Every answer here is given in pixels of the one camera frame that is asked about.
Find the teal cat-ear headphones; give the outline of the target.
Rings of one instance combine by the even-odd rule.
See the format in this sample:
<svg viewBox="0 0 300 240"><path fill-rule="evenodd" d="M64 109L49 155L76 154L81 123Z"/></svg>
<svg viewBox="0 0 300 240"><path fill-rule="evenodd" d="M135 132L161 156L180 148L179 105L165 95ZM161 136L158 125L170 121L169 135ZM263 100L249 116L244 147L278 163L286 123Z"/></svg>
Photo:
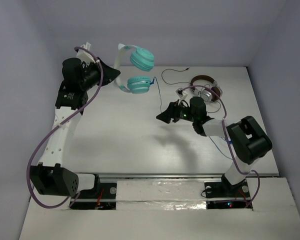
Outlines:
<svg viewBox="0 0 300 240"><path fill-rule="evenodd" d="M123 81L122 76L115 78L116 86L124 93L145 94L154 83L154 78L149 75L155 66L155 57L149 50L133 45L120 43L117 46L117 54L114 59L113 68L120 70L125 55L129 55L129 61L136 70Z"/></svg>

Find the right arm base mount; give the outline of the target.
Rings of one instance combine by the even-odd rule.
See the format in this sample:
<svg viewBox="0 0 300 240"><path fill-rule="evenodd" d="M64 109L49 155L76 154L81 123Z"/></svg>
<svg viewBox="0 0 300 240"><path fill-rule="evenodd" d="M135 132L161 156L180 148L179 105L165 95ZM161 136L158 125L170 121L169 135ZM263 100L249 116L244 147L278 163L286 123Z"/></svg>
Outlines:
<svg viewBox="0 0 300 240"><path fill-rule="evenodd" d="M247 181L226 188L221 181L205 182L201 197L207 200L208 210L251 209L251 195Z"/></svg>

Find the white foam board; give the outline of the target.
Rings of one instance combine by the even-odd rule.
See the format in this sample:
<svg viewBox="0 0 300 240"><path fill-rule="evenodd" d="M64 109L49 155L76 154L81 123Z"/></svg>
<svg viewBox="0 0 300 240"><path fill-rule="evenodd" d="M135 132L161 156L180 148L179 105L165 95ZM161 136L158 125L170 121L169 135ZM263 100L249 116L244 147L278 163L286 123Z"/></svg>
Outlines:
<svg viewBox="0 0 300 240"><path fill-rule="evenodd" d="M207 209L204 180L117 183L115 210L29 204L22 240L300 240L300 216L285 178L249 178L251 209Z"/></svg>

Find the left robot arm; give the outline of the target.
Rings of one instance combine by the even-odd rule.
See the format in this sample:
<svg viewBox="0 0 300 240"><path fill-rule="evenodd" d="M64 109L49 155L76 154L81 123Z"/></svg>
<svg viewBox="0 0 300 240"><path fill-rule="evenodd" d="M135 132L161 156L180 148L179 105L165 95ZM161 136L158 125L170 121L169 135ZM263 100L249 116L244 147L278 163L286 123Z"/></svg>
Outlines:
<svg viewBox="0 0 300 240"><path fill-rule="evenodd" d="M79 186L79 176L63 167L75 129L92 99L88 90L106 86L120 75L100 59L86 63L77 57L62 62L62 76L55 102L53 133L37 165L31 165L29 180L41 195L73 197Z"/></svg>

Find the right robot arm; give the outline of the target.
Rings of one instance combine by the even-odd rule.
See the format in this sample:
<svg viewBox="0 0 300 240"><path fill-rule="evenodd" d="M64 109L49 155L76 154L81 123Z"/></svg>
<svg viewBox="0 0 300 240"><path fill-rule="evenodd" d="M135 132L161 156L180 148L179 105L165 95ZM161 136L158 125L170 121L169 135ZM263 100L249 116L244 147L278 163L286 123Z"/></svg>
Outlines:
<svg viewBox="0 0 300 240"><path fill-rule="evenodd" d="M200 136L225 139L233 163L222 175L220 186L213 187L212 190L220 190L228 197L239 191L239 186L252 170L254 163L273 148L272 141L254 117L246 116L233 123L212 118L200 97L192 97L187 105L177 101L170 102L167 109L157 115L156 119L166 124L185 120L192 123L194 131Z"/></svg>

